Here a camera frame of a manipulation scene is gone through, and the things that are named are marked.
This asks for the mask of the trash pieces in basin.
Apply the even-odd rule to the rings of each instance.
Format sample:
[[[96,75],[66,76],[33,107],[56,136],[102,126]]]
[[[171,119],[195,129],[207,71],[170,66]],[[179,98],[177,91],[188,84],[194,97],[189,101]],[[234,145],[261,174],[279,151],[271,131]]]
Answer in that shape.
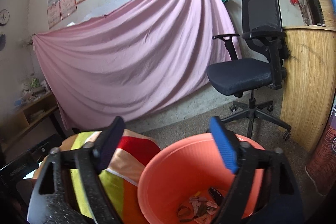
[[[178,206],[177,219],[180,223],[211,223],[225,199],[224,192],[214,187],[198,191]]]

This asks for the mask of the colourful patchwork table cloth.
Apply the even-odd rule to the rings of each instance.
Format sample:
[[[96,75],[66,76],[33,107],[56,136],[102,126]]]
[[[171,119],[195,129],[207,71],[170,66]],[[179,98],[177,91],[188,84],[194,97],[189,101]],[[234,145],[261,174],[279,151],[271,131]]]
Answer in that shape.
[[[101,131],[81,132],[68,137],[59,147],[60,151],[78,149],[88,141],[95,141],[100,133]],[[153,138],[124,129],[108,168],[99,174],[102,186],[124,223],[148,223],[139,208],[137,188],[146,165],[160,151]],[[79,172],[71,169],[70,174],[80,213],[93,220],[79,180]]]

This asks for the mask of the wooden shelf desk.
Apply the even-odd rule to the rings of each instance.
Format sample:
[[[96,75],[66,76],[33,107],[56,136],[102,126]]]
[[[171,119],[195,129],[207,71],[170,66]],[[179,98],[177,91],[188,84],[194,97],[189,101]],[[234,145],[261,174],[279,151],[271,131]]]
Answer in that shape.
[[[1,123],[1,149],[11,149],[19,140],[36,128],[47,118],[54,120],[59,110],[58,103],[52,92],[41,96],[36,101],[17,110],[12,116]]]

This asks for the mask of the orange plastic basin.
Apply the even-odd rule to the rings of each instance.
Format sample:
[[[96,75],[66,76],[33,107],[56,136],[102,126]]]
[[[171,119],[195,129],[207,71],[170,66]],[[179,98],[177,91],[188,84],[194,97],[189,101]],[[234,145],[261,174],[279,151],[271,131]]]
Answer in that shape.
[[[139,207],[149,223],[179,223],[180,205],[188,206],[197,192],[209,198],[210,187],[227,194],[234,178],[210,133],[189,136],[147,164],[138,183]]]

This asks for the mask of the clutter pile on shelf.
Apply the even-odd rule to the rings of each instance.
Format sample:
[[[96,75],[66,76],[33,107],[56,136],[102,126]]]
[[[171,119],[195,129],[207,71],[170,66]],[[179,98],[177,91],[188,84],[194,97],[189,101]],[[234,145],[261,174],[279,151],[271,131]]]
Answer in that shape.
[[[40,81],[36,75],[31,74],[30,78],[22,83],[22,96],[14,102],[14,107],[21,107],[35,102],[50,92],[51,90],[46,80]]]

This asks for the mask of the pink hanging sheet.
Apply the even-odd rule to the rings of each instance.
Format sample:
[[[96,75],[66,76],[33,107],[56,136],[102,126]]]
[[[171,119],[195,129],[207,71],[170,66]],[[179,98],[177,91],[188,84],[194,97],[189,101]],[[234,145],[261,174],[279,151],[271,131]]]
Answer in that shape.
[[[33,37],[65,128],[95,130],[155,113],[205,86],[230,61],[235,29],[222,0],[131,0],[109,14]]]

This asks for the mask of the wooden cabinet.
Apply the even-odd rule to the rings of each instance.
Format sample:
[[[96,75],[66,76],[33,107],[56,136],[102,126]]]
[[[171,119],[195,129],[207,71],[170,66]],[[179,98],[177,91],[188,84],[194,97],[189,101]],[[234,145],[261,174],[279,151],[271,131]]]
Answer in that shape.
[[[285,27],[290,56],[284,66],[280,118],[291,125],[291,139],[315,149],[335,96],[335,12],[331,0],[319,0],[323,26]]]

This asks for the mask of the black office chair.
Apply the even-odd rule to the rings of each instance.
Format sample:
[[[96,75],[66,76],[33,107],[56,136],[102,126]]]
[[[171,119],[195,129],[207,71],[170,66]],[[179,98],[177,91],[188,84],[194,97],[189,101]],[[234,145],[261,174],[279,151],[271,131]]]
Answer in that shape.
[[[223,124],[241,119],[248,119],[247,137],[251,138],[253,124],[261,119],[283,129],[284,140],[291,136],[291,126],[272,116],[273,101],[256,103],[254,91],[267,86],[273,90],[282,88],[287,77],[284,60],[289,58],[289,50],[285,42],[286,33],[282,28],[279,0],[242,0],[241,38],[249,49],[266,57],[266,61],[253,58],[238,58],[233,39],[238,34],[214,35],[224,43],[230,55],[230,61],[215,63],[207,67],[207,77],[212,87],[222,95],[241,98],[244,92],[251,92],[248,103],[235,101],[230,110],[232,115],[221,119]]]

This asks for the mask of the black object hung on wall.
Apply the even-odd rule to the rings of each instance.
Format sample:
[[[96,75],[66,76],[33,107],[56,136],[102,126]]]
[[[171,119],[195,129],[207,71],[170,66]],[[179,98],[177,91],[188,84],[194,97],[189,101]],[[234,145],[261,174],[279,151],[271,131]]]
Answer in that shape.
[[[6,46],[6,35],[0,34],[0,51],[2,51],[5,46]]]

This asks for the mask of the round wall clock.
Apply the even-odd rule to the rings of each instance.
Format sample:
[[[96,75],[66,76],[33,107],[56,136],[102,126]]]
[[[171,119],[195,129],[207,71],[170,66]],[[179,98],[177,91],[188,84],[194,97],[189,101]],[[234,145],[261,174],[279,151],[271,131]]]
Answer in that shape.
[[[7,9],[0,11],[0,26],[5,26],[9,22],[10,13]]]

